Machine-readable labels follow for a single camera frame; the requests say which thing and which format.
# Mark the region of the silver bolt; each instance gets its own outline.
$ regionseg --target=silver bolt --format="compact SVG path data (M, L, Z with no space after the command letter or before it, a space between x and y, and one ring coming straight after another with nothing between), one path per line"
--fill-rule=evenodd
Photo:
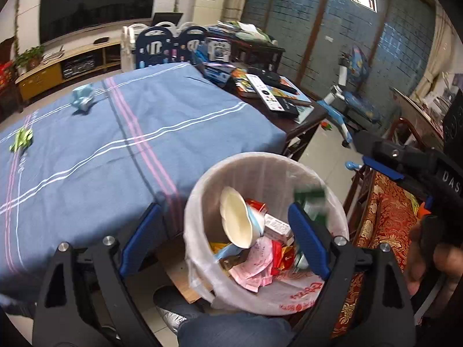
M334 243L338 246L338 247L343 247L344 245L347 244L347 240L344 236L336 236L334 238Z
M379 249L381 249L383 252L390 252L391 251L391 246L386 242L382 242L379 245Z
M60 252L65 252L69 249L69 243L63 241L60 245L58 245L58 250Z
M116 239L112 236L105 236L103 238L103 244L106 245L107 247L110 247L112 244L114 244L115 241Z

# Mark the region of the flower pot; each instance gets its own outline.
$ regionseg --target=flower pot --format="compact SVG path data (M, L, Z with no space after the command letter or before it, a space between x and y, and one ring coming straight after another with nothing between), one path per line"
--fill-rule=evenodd
M29 59L26 64L26 70L30 71L34 69L35 67L40 65L40 61L42 61L42 55L33 57L32 59Z

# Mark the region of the black speaker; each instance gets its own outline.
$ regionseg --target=black speaker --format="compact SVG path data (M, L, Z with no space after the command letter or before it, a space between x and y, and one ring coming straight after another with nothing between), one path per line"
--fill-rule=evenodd
M458 90L444 117L444 153L463 168L463 92Z

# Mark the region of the white plastic bag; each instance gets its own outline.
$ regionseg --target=white plastic bag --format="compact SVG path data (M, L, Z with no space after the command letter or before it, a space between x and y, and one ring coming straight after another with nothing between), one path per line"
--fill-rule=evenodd
M225 186L236 189L244 198L265 202L269 214L287 222L294 190L313 184L324 183L314 171L276 154L237 154L209 169L196 183L185 208L183 237L190 287L215 308L285 315L311 307L323 286L319 276L312 272L282 274L254 294L222 271L209 242L227 241L219 211L219 199ZM341 203L329 188L326 194L330 210L327 227L333 236L342 235L348 239ZM209 282L214 295L203 281Z

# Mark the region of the yellow cabinet door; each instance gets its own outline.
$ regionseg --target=yellow cabinet door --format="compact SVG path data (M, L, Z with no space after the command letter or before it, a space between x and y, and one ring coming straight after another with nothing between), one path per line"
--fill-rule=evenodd
M57 63L39 70L19 82L19 90L21 91L23 100L28 100L62 82L61 66Z

